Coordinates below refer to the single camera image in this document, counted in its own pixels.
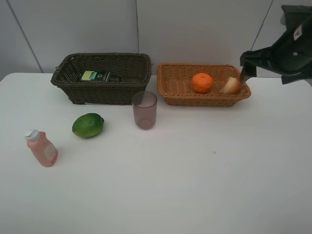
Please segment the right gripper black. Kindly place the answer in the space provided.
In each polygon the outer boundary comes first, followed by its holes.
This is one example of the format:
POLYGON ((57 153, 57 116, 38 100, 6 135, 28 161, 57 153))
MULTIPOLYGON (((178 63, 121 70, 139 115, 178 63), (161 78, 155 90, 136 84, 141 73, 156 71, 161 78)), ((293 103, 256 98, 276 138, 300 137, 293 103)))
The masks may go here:
POLYGON ((282 84, 312 79, 312 8, 282 5, 286 31, 270 47, 240 56, 240 83, 257 77, 257 67, 280 74, 282 84))

